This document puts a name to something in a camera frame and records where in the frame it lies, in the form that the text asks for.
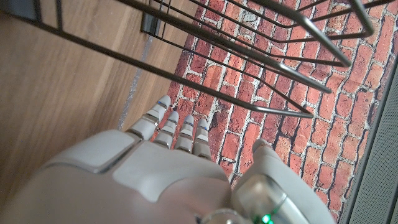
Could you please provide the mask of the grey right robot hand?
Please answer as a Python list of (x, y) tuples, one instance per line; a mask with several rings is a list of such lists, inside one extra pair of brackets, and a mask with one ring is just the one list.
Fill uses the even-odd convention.
[(98, 133), (44, 164), (2, 223), (333, 223), (270, 143), (235, 185), (211, 159), (208, 124), (166, 114), (163, 96), (127, 131)]

